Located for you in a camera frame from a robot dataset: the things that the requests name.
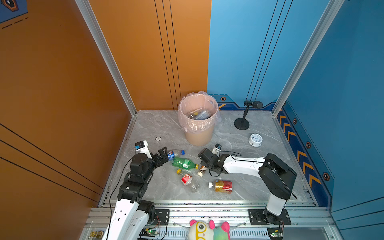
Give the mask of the clear bottle red label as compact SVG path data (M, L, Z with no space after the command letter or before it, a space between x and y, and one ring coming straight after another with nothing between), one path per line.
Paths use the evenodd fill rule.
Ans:
M188 187L192 193L196 193L199 190L200 186L192 173L183 169L177 169L177 175L180 177L181 183Z

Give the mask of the pink plastic bin liner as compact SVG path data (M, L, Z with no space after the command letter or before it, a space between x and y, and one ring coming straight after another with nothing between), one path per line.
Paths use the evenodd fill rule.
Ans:
M221 120L219 105L206 92L190 93L179 103L178 119L186 133L201 133Z

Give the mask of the brown coffee bottle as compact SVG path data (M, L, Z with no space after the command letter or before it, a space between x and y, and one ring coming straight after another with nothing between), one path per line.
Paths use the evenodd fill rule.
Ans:
M207 169L208 169L208 168L207 168L206 166L201 166L201 168L199 169L197 175L198 175L199 177L203 177L203 175L205 174L205 172L206 172Z

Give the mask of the plush toy colourful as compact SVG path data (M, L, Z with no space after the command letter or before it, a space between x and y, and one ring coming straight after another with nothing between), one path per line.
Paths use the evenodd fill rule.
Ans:
M230 240L230 224L223 222L216 227L215 222L191 220L187 240Z

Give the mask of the aluminium rail frame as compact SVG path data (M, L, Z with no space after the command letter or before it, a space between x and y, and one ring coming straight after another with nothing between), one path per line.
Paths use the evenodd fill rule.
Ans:
M186 234L184 229L192 219L209 221L216 224L228 222L232 228L232 239L265 238L265 228L272 225L251 225L248 210L265 209L263 204L238 202L237 204L224 201L218 205L189 203L179 205L174 201L157 204L155 209L169 209L170 219L167 226L157 226L160 234L157 239L181 239ZM331 214L326 208L309 204L288 203L285 207L291 218L289 226L276 225L281 229L285 240L341 240L343 239Z

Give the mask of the white pink carton box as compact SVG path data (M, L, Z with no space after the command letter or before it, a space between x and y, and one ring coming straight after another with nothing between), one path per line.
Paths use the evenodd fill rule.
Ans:
M199 114L199 111L192 111L192 112L187 114L187 117L189 119L194 119L198 114Z

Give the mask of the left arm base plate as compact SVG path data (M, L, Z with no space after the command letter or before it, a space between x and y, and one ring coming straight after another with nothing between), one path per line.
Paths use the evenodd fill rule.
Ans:
M148 225L167 226L169 224L169 219L170 219L169 209L155 209L153 212L150 212L149 214Z

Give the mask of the clear water bottle blue label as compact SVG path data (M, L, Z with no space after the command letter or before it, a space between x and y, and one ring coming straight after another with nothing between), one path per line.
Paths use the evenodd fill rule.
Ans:
M199 112L199 114L194 118L195 120L201 121L201 120L206 120L211 117L211 112L208 110L202 110Z

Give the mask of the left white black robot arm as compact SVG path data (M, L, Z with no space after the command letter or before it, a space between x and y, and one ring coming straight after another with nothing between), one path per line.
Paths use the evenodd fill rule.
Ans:
M104 240L137 240L143 228L153 222L155 205L143 200L156 168L169 161L166 147L157 154L137 153L130 161L130 172L119 188L118 200L111 209L111 218Z

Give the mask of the green sprite bottle yellow cap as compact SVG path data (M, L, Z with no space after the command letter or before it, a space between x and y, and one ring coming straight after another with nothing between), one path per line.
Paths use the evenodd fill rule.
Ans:
M199 165L195 164L192 160L190 159L185 159L185 158L178 158L175 157L172 161L172 165L174 167L180 168L180 169L185 169L185 170L192 170L192 169L199 169Z

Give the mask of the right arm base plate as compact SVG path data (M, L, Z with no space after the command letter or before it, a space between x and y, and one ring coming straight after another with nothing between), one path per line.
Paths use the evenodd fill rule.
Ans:
M284 225L289 226L292 224L289 213L283 209L279 216L267 211L267 209L249 209L249 219L251 225Z

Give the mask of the left green circuit board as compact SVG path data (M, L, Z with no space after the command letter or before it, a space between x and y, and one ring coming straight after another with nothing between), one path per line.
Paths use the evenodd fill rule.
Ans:
M140 233L141 238L155 238L160 234L157 229L143 229Z

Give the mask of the green circuit board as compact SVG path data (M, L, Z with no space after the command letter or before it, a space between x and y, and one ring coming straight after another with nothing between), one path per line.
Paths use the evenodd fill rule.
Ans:
M267 228L270 240L283 240L283 232L278 229Z
M160 234L157 229L143 229L140 233L141 238L155 238Z

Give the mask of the right green circuit board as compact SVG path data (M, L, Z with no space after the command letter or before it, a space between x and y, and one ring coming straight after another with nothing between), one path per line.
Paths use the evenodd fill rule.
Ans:
M283 232L278 229L267 228L270 240L283 240Z

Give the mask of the black microphone on stand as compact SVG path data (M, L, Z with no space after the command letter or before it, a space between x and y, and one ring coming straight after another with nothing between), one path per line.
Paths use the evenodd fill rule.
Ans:
M247 130L250 127L249 121L246 119L247 114L249 112L250 108L254 109L261 109L264 105L260 101L244 101L244 105L246 106L246 109L244 110L244 114L242 118L238 118L234 122L234 126L238 130Z

